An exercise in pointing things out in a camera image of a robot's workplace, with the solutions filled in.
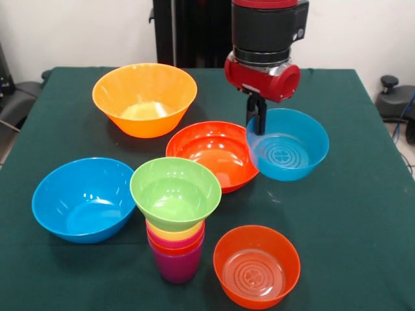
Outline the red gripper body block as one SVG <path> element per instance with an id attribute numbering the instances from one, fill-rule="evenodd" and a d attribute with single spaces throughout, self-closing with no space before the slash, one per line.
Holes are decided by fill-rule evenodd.
<path id="1" fill-rule="evenodd" d="M 257 93 L 272 102 L 291 98 L 300 82 L 297 65 L 283 63 L 280 66 L 258 70 L 227 58 L 224 65 L 227 81 L 248 93 Z"/>

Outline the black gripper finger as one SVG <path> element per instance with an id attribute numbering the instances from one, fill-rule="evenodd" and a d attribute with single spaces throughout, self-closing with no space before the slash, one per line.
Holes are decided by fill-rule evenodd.
<path id="1" fill-rule="evenodd" d="M 263 97 L 255 96 L 255 134 L 260 136 L 265 134 L 267 104 Z"/>
<path id="2" fill-rule="evenodd" d="M 246 104 L 246 123 L 257 115 L 258 95 L 249 95 Z"/>

